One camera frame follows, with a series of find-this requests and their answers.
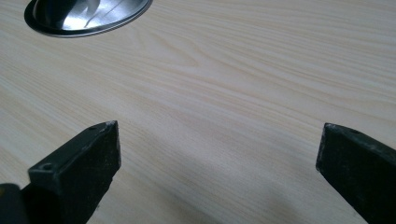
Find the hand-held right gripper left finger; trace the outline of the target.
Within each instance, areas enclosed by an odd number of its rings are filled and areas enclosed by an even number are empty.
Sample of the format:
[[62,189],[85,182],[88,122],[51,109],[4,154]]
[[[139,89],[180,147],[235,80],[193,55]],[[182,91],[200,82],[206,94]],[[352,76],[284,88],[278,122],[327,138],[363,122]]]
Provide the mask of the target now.
[[22,196],[32,224],[86,224],[120,165],[115,120],[70,139],[28,170]]

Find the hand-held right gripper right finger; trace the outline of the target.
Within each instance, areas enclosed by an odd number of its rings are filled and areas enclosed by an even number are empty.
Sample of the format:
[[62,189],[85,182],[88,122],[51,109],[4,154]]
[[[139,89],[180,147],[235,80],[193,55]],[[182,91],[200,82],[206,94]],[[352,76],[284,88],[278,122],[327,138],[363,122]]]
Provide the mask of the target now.
[[326,123],[316,169],[369,224],[396,224],[396,149]]

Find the round stainless steel plate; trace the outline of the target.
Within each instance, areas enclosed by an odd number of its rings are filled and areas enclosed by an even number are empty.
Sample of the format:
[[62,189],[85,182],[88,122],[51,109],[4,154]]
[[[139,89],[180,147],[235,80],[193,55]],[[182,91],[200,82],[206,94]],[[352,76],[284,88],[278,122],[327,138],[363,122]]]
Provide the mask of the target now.
[[83,37],[117,29],[144,14],[153,0],[31,0],[26,24],[55,37]]

